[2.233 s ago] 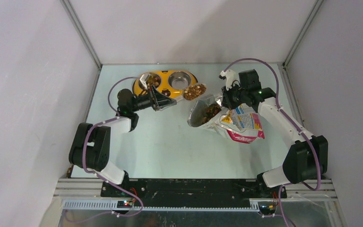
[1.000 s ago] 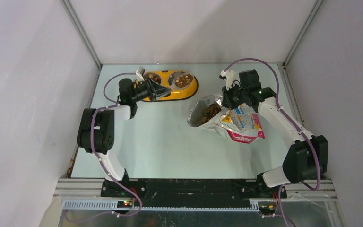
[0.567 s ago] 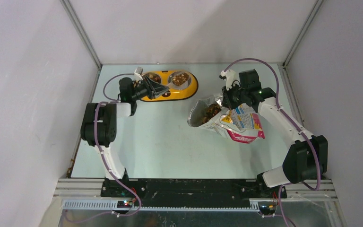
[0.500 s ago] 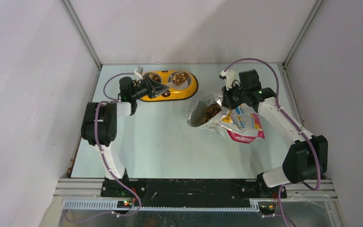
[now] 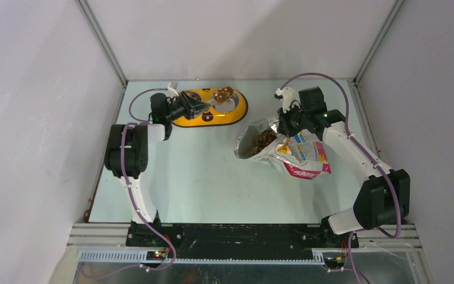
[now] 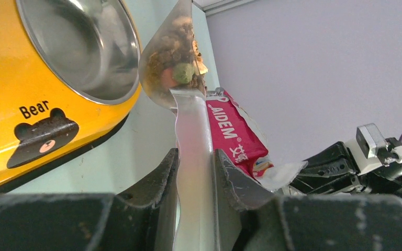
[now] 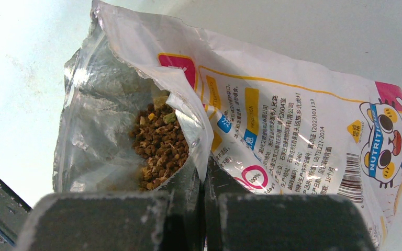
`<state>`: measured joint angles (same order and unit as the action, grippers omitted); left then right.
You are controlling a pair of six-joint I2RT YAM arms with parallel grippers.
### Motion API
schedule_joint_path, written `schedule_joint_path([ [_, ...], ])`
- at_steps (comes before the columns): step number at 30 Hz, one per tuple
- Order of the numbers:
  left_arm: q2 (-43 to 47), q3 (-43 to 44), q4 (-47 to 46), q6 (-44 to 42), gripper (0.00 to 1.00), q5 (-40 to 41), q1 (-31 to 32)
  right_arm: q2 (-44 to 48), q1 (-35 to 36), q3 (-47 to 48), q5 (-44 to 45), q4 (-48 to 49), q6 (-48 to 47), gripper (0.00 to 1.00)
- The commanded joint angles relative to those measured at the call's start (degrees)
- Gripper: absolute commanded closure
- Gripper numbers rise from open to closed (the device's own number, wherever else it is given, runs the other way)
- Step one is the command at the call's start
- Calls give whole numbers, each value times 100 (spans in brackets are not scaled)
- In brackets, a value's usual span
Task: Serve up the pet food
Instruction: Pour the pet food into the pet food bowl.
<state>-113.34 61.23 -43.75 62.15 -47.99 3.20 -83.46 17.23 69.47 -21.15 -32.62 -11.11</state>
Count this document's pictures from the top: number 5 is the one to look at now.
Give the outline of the yellow double pet bowl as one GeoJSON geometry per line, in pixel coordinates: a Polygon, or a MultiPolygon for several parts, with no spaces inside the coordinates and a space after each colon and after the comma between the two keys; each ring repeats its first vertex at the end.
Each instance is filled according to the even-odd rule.
{"type": "Polygon", "coordinates": [[[182,128],[213,127],[240,122],[248,112],[248,101],[234,87],[184,89],[183,92],[198,93],[203,102],[213,103],[212,107],[192,120],[179,118],[173,124],[182,128]]]}

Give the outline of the pet food bag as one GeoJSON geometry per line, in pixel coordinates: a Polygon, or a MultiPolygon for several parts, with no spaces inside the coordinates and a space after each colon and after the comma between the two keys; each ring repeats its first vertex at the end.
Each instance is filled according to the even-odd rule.
{"type": "Polygon", "coordinates": [[[234,154],[241,160],[266,164],[295,178],[313,180],[332,170],[325,147],[315,134],[302,130],[293,137],[277,132],[278,119],[264,118],[248,124],[236,142],[234,154]],[[277,138],[262,152],[253,155],[255,140],[264,130],[273,130],[277,138]]]}

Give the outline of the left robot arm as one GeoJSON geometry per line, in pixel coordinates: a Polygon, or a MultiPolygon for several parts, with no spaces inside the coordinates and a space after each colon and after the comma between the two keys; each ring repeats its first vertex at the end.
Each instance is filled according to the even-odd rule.
{"type": "Polygon", "coordinates": [[[112,125],[104,157],[105,168],[128,191],[132,222],[146,225],[141,230],[141,240],[152,247],[162,242],[163,230],[152,224],[158,217],[158,210],[143,182],[143,173],[150,161],[149,145],[168,140],[175,120],[195,119],[213,106],[211,102],[194,99],[184,91],[173,97],[162,93],[162,88],[155,91],[150,96],[151,120],[112,125]]]}

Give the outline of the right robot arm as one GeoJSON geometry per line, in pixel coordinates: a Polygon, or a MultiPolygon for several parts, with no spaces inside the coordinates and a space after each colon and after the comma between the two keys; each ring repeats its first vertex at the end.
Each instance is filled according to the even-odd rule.
{"type": "Polygon", "coordinates": [[[361,187],[353,206],[323,219],[321,242],[336,247],[344,234],[352,231],[381,229],[394,222],[400,234],[403,217],[409,212],[410,177],[403,170],[393,170],[356,138],[348,119],[339,110],[327,108],[320,88],[295,91],[277,89],[275,98],[282,101],[278,109],[280,134],[293,137],[302,130],[313,133],[330,147],[353,171],[361,187]]]}

